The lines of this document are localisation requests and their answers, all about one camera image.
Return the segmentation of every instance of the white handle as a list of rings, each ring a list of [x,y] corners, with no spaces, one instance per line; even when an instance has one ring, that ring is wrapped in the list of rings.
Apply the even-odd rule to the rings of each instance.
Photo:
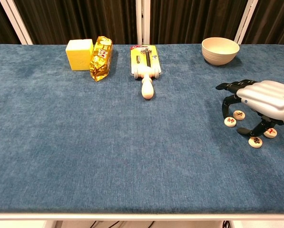
[[[153,91],[153,86],[152,86],[152,80],[149,77],[149,74],[144,75],[142,83],[143,83],[143,85],[142,85],[142,96],[145,99],[152,98],[154,91]]]

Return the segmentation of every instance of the blue carpet surface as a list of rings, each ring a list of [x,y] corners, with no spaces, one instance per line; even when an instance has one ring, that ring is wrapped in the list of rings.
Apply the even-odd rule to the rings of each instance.
[[[130,46],[109,76],[71,71],[65,45],[0,45],[0,212],[284,213],[284,126],[253,149],[227,128],[215,87],[284,83],[284,45],[241,45],[212,66],[201,45],[157,45],[162,75],[145,100]]]

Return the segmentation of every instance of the round game piece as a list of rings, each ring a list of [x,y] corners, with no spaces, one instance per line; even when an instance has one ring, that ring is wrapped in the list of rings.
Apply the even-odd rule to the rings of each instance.
[[[277,131],[274,128],[269,128],[265,133],[265,137],[273,139],[277,136]]]
[[[245,113],[240,110],[236,110],[234,111],[233,116],[237,120],[243,120],[245,118]]]
[[[235,127],[236,126],[236,120],[232,117],[227,117],[224,119],[224,124],[228,127]]]
[[[259,148],[262,146],[262,140],[259,137],[250,137],[248,144],[254,148]]]

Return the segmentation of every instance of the blue felt tablecloth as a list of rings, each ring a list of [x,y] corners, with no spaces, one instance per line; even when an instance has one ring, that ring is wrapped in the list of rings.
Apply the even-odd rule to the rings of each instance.
[[[284,46],[241,45],[212,66],[201,45],[157,45],[161,77],[143,99],[130,46],[110,74],[71,71],[66,46],[0,45],[0,212],[284,213],[284,126],[253,149],[224,125],[215,87],[284,83]]]

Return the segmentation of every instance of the gold snack bag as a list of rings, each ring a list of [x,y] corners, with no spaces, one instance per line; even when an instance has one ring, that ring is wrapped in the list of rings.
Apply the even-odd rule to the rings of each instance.
[[[112,40],[98,37],[90,61],[91,77],[97,82],[109,73],[112,58]]]

